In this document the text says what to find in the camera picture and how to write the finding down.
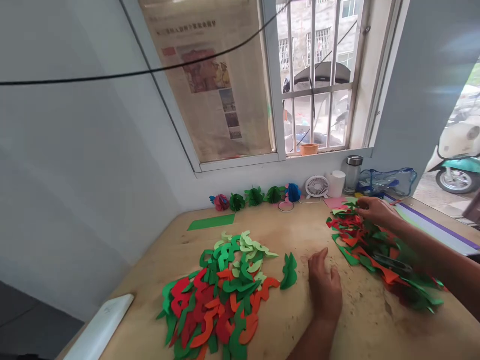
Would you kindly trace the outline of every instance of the white windowsill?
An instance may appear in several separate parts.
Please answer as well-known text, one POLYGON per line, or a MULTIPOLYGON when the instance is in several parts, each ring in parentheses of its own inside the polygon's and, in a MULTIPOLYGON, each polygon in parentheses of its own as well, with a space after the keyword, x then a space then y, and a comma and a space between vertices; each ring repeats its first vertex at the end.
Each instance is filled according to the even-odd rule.
POLYGON ((335 163, 335 167, 340 169, 345 162, 345 159, 350 155, 360 155, 363 156, 364 159, 369 159, 372 157, 373 148, 362 148, 356 150, 341 150, 341 151, 332 151, 332 152, 324 152, 319 153, 316 155, 310 156, 299 156, 299 157, 292 157, 288 158, 286 161, 274 161, 274 162, 267 162, 267 163, 259 163, 254 165, 247 165, 241 167, 232 167, 232 168, 223 168, 218 170, 212 171, 205 171, 205 172, 196 172, 195 177, 197 179, 213 179, 218 175, 232 175, 238 174, 241 171, 255 171, 255 170, 262 170, 268 171, 269 168, 272 167, 291 167, 292 165, 295 166, 306 166, 311 167, 312 169, 321 169, 322 164, 329 164, 331 165, 332 162, 335 163))

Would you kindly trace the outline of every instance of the pink paper sheet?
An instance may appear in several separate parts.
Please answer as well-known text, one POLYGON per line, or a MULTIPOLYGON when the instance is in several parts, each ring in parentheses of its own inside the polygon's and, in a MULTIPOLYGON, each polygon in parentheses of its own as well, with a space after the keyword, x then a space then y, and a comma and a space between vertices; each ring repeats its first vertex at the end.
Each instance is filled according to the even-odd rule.
POLYGON ((343 206, 342 203, 345 203, 347 199, 344 197, 335 197, 335 198, 323 199, 323 201, 330 209, 338 209, 343 206))

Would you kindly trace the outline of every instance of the green paper pom pom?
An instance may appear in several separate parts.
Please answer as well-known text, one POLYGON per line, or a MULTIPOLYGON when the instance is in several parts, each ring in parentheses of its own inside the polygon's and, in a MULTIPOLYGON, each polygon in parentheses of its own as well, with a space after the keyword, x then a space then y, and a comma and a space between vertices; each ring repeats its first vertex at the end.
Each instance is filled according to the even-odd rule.
POLYGON ((265 200, 270 204, 276 204, 282 201, 282 190, 278 186, 274 186, 268 190, 265 200))
POLYGON ((241 209, 245 207, 245 200, 244 197, 240 194, 231 194, 230 198, 230 209, 233 212, 239 212, 241 209))
POLYGON ((261 193, 261 191, 260 186, 258 189, 252 187, 251 190, 245 190, 245 193, 248 194, 246 201, 248 201, 250 206, 258 206, 264 202, 265 193, 261 193))

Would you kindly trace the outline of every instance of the ground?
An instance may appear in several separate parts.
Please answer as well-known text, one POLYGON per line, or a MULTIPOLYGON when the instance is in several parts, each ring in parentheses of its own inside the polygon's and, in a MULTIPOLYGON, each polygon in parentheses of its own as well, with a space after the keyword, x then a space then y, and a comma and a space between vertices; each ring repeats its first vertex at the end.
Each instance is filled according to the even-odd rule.
POLYGON ((446 192, 438 186, 436 176, 437 171, 424 173, 413 197, 452 218, 462 217, 475 193, 456 195, 446 192))

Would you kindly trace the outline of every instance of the white wall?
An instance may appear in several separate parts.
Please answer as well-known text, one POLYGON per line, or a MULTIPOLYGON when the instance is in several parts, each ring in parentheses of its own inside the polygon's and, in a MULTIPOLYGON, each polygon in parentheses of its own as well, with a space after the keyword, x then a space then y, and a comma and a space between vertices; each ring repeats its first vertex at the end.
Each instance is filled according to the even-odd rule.
MULTIPOLYGON (((116 0, 0 4, 0 80, 145 70, 116 0)), ((149 75, 0 87, 0 280, 88 320, 181 211, 149 75)))

